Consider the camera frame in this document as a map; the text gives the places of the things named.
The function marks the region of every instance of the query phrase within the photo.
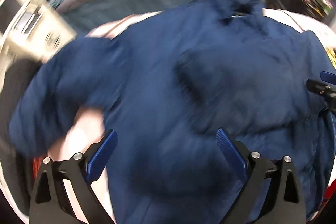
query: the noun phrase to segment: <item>blue clip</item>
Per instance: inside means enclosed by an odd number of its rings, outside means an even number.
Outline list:
[[[332,85],[336,85],[336,75],[330,72],[322,71],[320,73],[321,80]]]
[[[217,130],[216,142],[227,163],[235,171],[238,179],[245,184],[248,180],[247,164],[230,138],[221,128]]]
[[[118,144],[118,134],[112,130],[86,166],[85,181],[91,183],[101,176],[107,162]]]

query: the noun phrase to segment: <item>pink fabric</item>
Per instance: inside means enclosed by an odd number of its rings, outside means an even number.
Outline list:
[[[80,109],[75,119],[75,125],[68,131],[67,135],[56,141],[48,151],[48,156],[54,161],[68,160],[75,153],[84,153],[87,148],[95,142],[99,142],[104,134],[103,115],[98,109]],[[115,222],[110,194],[108,189],[106,168],[98,181],[91,184],[92,190],[98,200]],[[64,181],[65,188],[77,218],[87,223],[87,220],[79,206],[75,193],[69,180]]]

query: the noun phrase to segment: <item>silver bolt head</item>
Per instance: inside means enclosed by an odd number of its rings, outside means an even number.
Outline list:
[[[260,158],[260,153],[257,152],[257,151],[253,151],[253,152],[251,153],[251,156],[252,156],[252,158],[254,158],[254,159],[259,159],[259,158]]]
[[[283,158],[284,160],[285,160],[285,162],[287,162],[287,163],[290,163],[290,162],[292,162],[292,158],[290,157],[290,156],[284,156],[284,158]]]
[[[80,160],[80,159],[82,158],[82,156],[83,156],[82,153],[76,153],[76,154],[74,154],[73,158],[74,158],[75,160]]]
[[[50,158],[49,157],[46,157],[46,158],[43,159],[43,163],[44,164],[47,164],[49,162],[50,162]]]

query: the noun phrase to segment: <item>cloth pile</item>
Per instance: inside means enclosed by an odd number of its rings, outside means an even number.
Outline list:
[[[38,156],[80,107],[102,109],[105,131],[119,135],[107,165],[117,223],[212,224],[242,187],[216,146],[223,128],[267,158],[292,157],[309,218],[333,167],[335,117],[305,82],[335,69],[313,32],[264,17],[262,8],[259,0],[204,0],[112,40],[76,38],[31,81],[11,141]]]

